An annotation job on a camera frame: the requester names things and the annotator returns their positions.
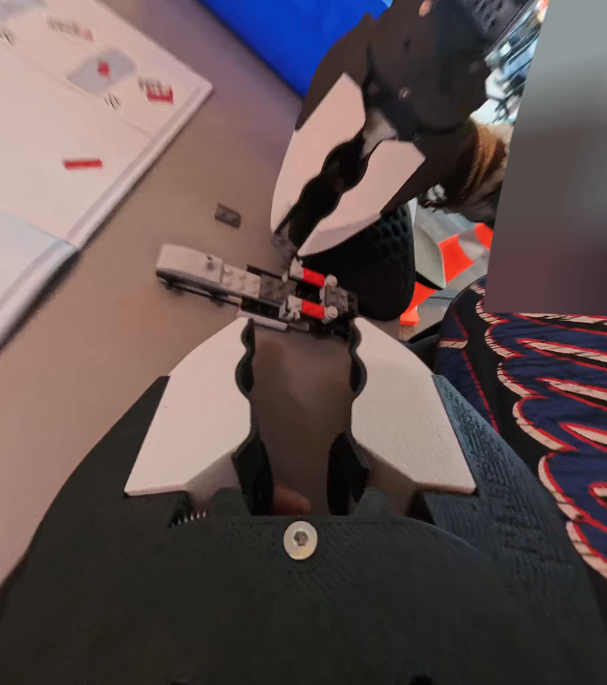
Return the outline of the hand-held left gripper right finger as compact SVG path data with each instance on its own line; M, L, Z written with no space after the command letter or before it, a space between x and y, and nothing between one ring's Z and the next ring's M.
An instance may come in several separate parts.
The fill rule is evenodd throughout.
M350 329L350 433L368 459L368 485L388 495L473 494L474 478L436 376L372 322Z

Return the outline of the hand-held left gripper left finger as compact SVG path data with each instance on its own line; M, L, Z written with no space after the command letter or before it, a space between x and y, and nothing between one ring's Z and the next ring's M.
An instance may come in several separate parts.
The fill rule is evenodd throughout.
M237 487L231 458L251 432L249 391L238 384L238 365L249 360L252 331L250 321L236 319L171 370L125 484L127 496L212 498Z

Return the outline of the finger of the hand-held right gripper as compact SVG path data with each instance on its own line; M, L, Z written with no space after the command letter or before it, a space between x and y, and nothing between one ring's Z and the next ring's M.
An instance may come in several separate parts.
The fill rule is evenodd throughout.
M424 159L393 128L365 129L342 142L300 195L296 256L326 252L372 224Z
M365 123L361 86L342 73L305 123L292 133L274 187L270 213L273 233L299 202L306 185L322 173L333 151L352 141Z

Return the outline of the grey red toy brick car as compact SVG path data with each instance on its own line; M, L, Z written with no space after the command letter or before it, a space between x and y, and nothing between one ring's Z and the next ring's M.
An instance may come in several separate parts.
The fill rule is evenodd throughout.
M231 304L238 316L278 331L347 339L359 315L358 296L334 275L303 266L295 258L282 273L229 265L216 255L163 244L156 276L169 290L184 290L216 304Z

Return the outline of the grey desk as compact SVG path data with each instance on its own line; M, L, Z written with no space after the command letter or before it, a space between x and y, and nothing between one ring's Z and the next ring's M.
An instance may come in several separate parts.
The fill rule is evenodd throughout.
M0 352L0 585L79 462L161 375L232 322L170 292L162 243L271 269L270 203L299 98L199 1L108 1L213 95ZM236 229L214 218L221 203Z

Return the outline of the person's right hand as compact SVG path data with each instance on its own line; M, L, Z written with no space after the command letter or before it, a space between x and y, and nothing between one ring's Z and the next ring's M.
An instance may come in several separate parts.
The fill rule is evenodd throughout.
M473 147L445 180L419 198L419 204L494 229L512 133L510 124L477 124Z

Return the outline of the black dimpled wrist rest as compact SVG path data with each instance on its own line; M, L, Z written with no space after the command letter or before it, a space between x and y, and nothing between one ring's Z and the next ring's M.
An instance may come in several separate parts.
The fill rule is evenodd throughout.
M302 258L305 267L337 278L358 297L359 314L377 321L398 319L416 283L413 218L408 204L332 249Z

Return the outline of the white mesh chair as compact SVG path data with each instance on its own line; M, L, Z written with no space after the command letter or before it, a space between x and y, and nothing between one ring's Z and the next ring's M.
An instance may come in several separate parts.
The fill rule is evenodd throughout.
M449 237L440 213L416 204L413 212L414 260L416 272L437 290L446 286L445 262L440 242Z

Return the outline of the orange white traffic cone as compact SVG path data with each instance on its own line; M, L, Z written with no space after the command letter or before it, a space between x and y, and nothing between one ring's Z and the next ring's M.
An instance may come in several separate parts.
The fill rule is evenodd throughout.
M492 246L494 231L485 223L477 223L474 227L451 235L440 242L440 249L445 262L446 286L460 277L479 261L487 258ZM416 282L408 309L402 313L400 324L406 328L414 328L420 322L418 307L432 296L444 293L425 281L416 272Z

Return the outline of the blue plastic crate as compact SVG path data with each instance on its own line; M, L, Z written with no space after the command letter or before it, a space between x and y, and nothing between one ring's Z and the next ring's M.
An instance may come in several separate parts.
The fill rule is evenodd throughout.
M298 95L333 44L391 1L201 1Z

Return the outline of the person's printed dark shirt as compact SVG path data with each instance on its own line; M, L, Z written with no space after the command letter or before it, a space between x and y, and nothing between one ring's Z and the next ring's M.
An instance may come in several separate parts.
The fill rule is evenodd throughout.
M607 316L487 313L485 294L450 303L437 371L553 497L607 622Z

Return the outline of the open building instruction booklet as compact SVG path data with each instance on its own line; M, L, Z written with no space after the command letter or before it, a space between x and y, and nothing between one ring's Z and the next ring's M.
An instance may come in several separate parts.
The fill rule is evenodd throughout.
M0 347L212 91L98 1L0 1Z

